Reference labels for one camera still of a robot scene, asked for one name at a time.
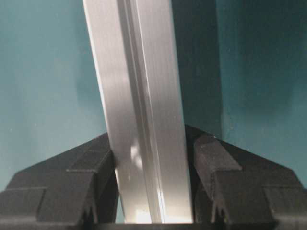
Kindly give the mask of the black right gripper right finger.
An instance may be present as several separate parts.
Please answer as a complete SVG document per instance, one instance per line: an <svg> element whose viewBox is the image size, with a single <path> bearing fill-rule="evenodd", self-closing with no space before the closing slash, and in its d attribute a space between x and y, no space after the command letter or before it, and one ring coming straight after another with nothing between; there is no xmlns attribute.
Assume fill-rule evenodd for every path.
<svg viewBox="0 0 307 230"><path fill-rule="evenodd" d="M185 127L194 221L210 230L304 230L307 190L296 173Z"/></svg>

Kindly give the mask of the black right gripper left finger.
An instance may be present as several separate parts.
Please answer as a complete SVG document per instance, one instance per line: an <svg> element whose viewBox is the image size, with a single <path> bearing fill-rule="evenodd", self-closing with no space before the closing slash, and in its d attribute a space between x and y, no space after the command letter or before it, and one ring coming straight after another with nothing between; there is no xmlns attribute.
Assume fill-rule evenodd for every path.
<svg viewBox="0 0 307 230"><path fill-rule="evenodd" d="M91 230L116 219L107 134L18 171L0 194L3 230Z"/></svg>

